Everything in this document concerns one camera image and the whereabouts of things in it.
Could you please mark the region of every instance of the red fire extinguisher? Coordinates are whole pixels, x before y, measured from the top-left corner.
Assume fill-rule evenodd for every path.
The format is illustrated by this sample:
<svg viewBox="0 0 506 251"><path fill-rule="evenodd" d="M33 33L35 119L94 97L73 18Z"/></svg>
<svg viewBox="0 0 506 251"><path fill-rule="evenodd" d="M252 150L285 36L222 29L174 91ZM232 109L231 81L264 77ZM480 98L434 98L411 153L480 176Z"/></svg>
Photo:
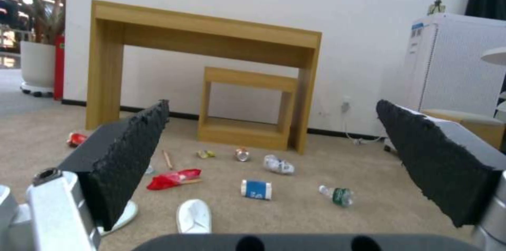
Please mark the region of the red fire extinguisher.
<svg viewBox="0 0 506 251"><path fill-rule="evenodd" d="M53 98L61 100L63 98L63 74L65 69L65 37L63 35L56 38L56 62L55 62L55 85Z"/></svg>

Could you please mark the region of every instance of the blue label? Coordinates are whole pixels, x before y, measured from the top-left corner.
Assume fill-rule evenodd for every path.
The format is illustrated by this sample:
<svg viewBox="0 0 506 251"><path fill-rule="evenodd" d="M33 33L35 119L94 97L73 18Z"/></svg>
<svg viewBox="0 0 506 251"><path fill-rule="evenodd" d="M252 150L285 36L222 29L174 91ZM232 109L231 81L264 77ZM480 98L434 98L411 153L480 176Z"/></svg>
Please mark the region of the blue label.
<svg viewBox="0 0 506 251"><path fill-rule="evenodd" d="M419 28L423 28L423 23L414 24L412 26L412 30L416 30L416 29L419 29Z"/></svg>
<svg viewBox="0 0 506 251"><path fill-rule="evenodd" d="M246 182L246 197L254 199L265 199L267 191L264 181L247 181Z"/></svg>

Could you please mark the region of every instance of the candy wrapper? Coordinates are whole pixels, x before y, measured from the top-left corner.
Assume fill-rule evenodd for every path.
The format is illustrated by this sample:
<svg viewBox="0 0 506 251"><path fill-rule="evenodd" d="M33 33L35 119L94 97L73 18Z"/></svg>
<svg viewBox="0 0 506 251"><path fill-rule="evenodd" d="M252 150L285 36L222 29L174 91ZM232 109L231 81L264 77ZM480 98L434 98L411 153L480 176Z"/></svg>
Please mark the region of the candy wrapper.
<svg viewBox="0 0 506 251"><path fill-rule="evenodd" d="M85 142L88 137L83 134L78 134L76 132L71 132L71 134L68 135L67 144L70 147L77 147L81 143Z"/></svg>
<svg viewBox="0 0 506 251"><path fill-rule="evenodd" d="M182 184L189 184L200 180L200 169L187 169L177 172L169 172L153 177L147 186L148 190L157 191L172 188Z"/></svg>

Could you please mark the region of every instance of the white wall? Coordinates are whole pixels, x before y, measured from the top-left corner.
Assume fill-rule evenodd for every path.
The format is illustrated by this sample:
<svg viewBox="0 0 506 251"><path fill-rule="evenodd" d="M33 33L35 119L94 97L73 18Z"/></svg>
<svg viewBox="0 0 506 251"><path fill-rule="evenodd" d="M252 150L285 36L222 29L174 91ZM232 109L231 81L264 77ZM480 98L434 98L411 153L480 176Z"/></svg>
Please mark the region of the white wall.
<svg viewBox="0 0 506 251"><path fill-rule="evenodd" d="M395 98L394 76L403 62L411 22L433 0L106 0L323 32L309 126L342 131L340 102L350 96L347 130L381 133L376 101ZM444 0L447 12L463 13L467 0ZM67 0L64 98L85 100L91 0ZM127 47L121 104L146 107L159 98L171 111L198 114L205 65L287 76L296 70L253 62ZM211 113L275 121L276 92L213 90Z"/></svg>

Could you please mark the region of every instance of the white cable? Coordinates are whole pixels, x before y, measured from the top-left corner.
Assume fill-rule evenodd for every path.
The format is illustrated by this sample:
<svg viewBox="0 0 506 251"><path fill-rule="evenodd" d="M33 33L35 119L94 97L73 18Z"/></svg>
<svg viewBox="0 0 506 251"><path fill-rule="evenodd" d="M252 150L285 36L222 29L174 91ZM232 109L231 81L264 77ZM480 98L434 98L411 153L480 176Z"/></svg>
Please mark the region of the white cable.
<svg viewBox="0 0 506 251"><path fill-rule="evenodd" d="M376 139L373 140L365 140L362 138L354 139L353 137L349 136L347 130L346 130L346 117L343 118L343 130L345 131L346 137L353 142L354 145L362 145L362 144L369 144L377 142L381 139L381 136L378 136Z"/></svg>

